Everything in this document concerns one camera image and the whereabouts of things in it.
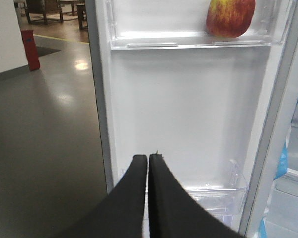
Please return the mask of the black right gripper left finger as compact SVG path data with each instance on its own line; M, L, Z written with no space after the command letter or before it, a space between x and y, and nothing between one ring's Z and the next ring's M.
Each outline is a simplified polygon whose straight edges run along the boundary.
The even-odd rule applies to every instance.
M134 155L132 161L113 190L95 209L56 238L141 238L147 157Z

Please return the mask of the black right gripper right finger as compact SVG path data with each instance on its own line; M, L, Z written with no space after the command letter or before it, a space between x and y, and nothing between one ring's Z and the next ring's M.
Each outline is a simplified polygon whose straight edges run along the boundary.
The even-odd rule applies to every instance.
M190 197L161 154L149 156L148 215L152 238L243 237Z

